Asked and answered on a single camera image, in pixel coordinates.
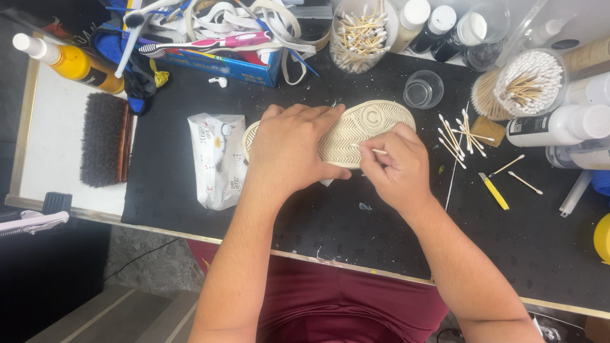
sneaker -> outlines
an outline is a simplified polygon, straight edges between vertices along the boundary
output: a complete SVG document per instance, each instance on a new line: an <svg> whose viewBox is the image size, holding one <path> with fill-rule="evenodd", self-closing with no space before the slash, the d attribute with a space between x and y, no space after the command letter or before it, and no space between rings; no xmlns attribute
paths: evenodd
<svg viewBox="0 0 610 343"><path fill-rule="evenodd" d="M345 110L341 118L331 126L318 143L318 155L322 161L339 167L360 168L360 151L352 143L389 131L394 124L403 122L415 131L411 112L393 101L371 100ZM242 148L246 160L250 146L259 127L259 121L250 125L243 135Z"/></svg>

blue box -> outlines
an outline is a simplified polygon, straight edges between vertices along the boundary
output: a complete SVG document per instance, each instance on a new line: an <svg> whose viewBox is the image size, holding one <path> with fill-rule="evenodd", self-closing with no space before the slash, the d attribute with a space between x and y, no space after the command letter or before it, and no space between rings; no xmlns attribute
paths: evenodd
<svg viewBox="0 0 610 343"><path fill-rule="evenodd" d="M140 8L141 1L129 0L128 8ZM123 34L123 39L127 39L128 35ZM135 48L139 48L145 44L158 43L139 37ZM228 78L244 80L255 84L275 87L278 83L278 74L280 69L282 51L274 51L269 56L269 64L267 66L242 62L226 57L206 54L204 52L172 49L166 51L164 58L155 59L162 60L167 63L182 65L201 71L226 76Z"/></svg>

hand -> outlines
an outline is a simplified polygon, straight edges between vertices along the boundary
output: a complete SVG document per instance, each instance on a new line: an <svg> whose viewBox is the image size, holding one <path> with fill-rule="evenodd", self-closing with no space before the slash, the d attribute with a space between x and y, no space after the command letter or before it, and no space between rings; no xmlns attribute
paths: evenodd
<svg viewBox="0 0 610 343"><path fill-rule="evenodd" d="M377 155L372 148L385 150ZM360 168L377 193L409 222L423 206L435 201L430 192L428 152L417 134L406 124L397 123L387 133L360 144ZM386 164L382 168L379 162Z"/></svg>
<svg viewBox="0 0 610 343"><path fill-rule="evenodd" d="M269 106L250 148L246 183L256 183L260 193L283 203L316 181L349 179L348 169L326 164L318 156L320 137L344 111L343 104L313 108L296 104L286 110Z"/></svg>

yellow spray bottle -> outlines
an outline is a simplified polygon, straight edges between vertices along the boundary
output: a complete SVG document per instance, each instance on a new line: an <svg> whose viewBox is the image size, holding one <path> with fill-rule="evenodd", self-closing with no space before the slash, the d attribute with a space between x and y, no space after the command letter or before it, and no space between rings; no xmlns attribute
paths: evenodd
<svg viewBox="0 0 610 343"><path fill-rule="evenodd" d="M26 34L16 34L13 45L66 79L113 94L123 90L123 77L116 78L114 70L75 46L56 45Z"/></svg>

maroon shorts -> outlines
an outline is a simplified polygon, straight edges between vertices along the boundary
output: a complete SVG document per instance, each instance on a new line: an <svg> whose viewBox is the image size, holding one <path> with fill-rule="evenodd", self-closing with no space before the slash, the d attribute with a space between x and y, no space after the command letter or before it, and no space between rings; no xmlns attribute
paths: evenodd
<svg viewBox="0 0 610 343"><path fill-rule="evenodd" d="M271 256L256 341L423 343L448 311L434 286Z"/></svg>

